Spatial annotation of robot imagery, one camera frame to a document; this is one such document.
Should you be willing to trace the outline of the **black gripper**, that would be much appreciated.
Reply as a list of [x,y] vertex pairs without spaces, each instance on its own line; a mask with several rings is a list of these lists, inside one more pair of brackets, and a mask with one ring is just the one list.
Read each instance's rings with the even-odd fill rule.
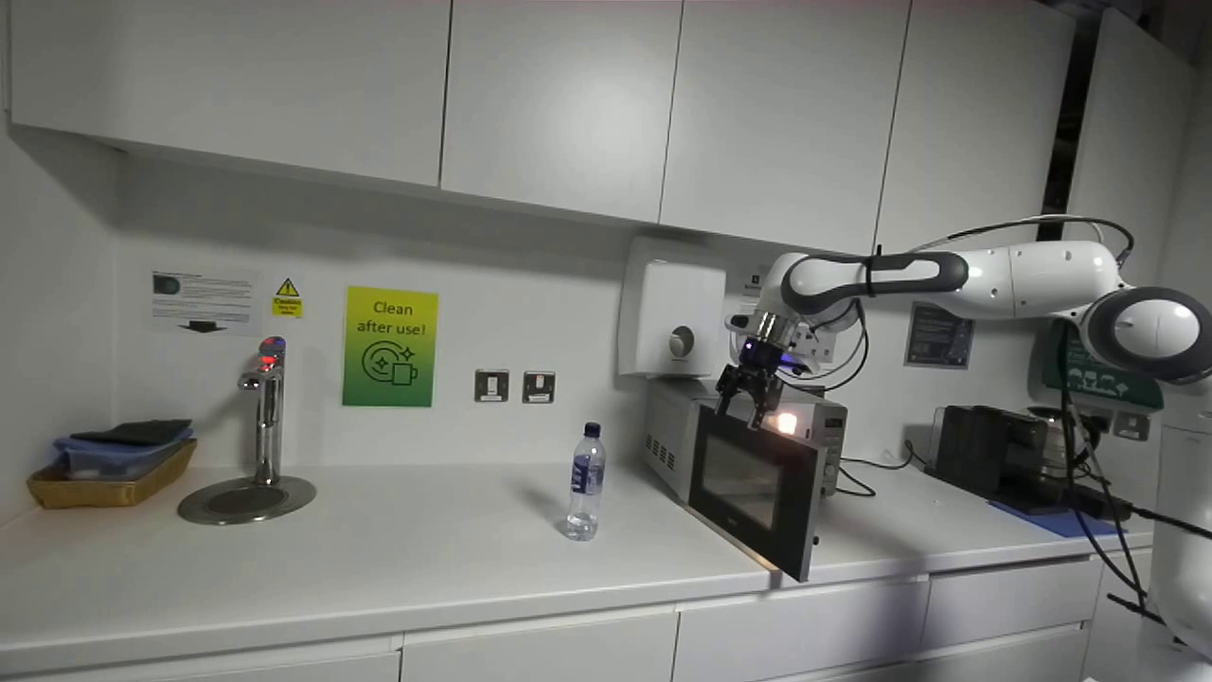
[[785,373],[802,375],[802,358],[771,341],[737,337],[728,369],[715,379],[715,408],[728,413],[732,402],[746,394],[752,421],[759,421],[780,402]]

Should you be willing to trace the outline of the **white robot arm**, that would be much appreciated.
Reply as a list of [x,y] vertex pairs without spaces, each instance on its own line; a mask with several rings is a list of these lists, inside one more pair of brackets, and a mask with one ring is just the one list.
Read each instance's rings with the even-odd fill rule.
[[1194,666],[1212,662],[1212,310],[1205,301],[1127,283],[1104,244],[1051,238],[979,252],[780,253],[742,341],[715,379],[718,406],[746,394],[768,413],[791,341],[847,331],[868,301],[907,295],[959,317],[1059,317],[1110,369],[1163,385],[1157,509],[1146,606]]

